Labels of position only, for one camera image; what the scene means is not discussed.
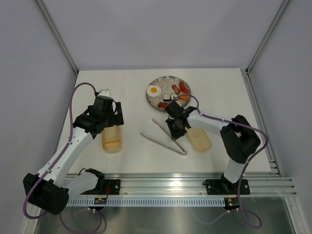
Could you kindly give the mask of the beige lunch box base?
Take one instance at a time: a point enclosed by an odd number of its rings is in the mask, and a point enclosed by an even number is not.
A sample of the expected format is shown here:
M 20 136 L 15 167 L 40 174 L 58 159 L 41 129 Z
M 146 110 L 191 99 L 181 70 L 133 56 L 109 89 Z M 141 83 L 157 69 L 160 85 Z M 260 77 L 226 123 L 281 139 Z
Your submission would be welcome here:
M 107 127 L 101 132 L 102 148 L 106 153 L 118 153 L 122 148 L 120 126 Z

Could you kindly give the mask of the metal tongs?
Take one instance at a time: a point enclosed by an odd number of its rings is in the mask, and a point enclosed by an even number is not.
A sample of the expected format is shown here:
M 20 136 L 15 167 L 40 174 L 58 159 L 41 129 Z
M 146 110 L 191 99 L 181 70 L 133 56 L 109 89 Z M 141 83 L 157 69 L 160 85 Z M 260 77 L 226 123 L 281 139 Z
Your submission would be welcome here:
M 187 151 L 176 140 L 171 138 L 168 128 L 154 118 L 142 127 L 139 134 L 150 142 L 174 153 L 181 156 L 187 155 Z

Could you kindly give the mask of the red bacon slice toy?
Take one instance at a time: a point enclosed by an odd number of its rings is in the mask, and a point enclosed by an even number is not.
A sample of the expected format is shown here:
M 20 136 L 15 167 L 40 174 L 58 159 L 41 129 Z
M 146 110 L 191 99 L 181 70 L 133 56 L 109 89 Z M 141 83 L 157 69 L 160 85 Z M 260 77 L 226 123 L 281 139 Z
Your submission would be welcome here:
M 157 105 L 157 107 L 158 107 L 158 108 L 166 108 L 167 105 L 168 105 L 167 102 L 159 102 L 158 105 Z

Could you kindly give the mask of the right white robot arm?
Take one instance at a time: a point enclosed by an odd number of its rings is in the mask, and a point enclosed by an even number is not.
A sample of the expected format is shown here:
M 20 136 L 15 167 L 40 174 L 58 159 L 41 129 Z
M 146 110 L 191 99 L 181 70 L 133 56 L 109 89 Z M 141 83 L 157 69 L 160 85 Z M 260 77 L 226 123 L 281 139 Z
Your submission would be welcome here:
M 171 103 L 165 108 L 171 139 L 177 140 L 191 128 L 199 128 L 221 137 L 229 156 L 227 168 L 220 179 L 207 179 L 203 183 L 208 195 L 237 195 L 238 189 L 248 185 L 239 182 L 247 159 L 256 152 L 260 138 L 242 115 L 232 119 L 208 116 L 195 107 L 186 109 Z

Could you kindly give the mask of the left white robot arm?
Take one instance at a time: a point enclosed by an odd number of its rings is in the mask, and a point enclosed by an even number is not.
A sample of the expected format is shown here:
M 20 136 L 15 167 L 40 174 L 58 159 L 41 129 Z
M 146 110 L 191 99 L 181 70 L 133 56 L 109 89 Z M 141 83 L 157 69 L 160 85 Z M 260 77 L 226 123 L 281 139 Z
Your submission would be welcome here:
M 78 195 L 106 195 L 109 185 L 105 174 L 95 169 L 66 182 L 65 178 L 82 151 L 108 127 L 123 125 L 120 102 L 111 98 L 96 100 L 93 105 L 71 120 L 72 129 L 67 142 L 53 155 L 47 164 L 36 174 L 28 173 L 23 179 L 26 199 L 23 211 L 28 203 L 53 215 L 58 215 L 68 201 Z

